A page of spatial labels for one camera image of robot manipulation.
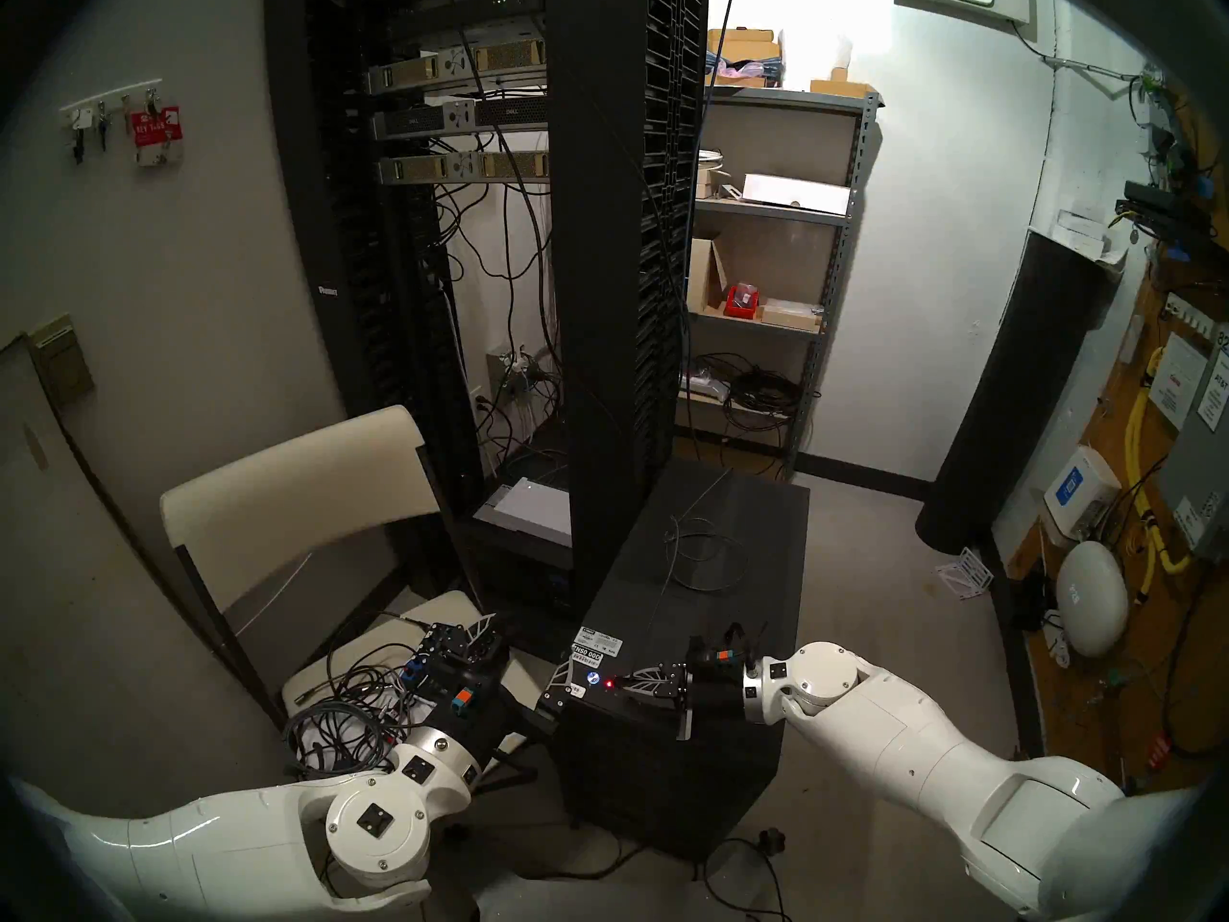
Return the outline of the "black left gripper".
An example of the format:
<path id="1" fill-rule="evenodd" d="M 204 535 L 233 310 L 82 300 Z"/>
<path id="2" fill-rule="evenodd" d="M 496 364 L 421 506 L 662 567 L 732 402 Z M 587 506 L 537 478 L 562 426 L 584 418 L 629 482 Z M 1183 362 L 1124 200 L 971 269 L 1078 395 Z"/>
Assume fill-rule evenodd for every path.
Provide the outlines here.
<path id="1" fill-rule="evenodd" d="M 511 733 L 511 695 L 501 684 L 510 648 L 498 615 L 467 627 L 433 627 L 423 638 L 423 695 L 433 704 L 423 727 L 457 740 L 503 740 Z M 573 661 L 557 665 L 542 692 L 542 711 L 571 698 Z"/>

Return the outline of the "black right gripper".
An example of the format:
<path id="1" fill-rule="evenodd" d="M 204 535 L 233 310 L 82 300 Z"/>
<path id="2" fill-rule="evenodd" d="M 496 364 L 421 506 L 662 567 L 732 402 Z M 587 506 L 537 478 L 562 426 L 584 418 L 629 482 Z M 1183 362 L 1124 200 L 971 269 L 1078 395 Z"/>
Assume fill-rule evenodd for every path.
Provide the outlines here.
<path id="1" fill-rule="evenodd" d="M 687 741 L 697 713 L 702 719 L 745 719 L 745 671 L 742 653 L 693 653 L 678 665 L 614 676 L 614 687 L 649 707 L 677 707 L 677 740 Z"/>

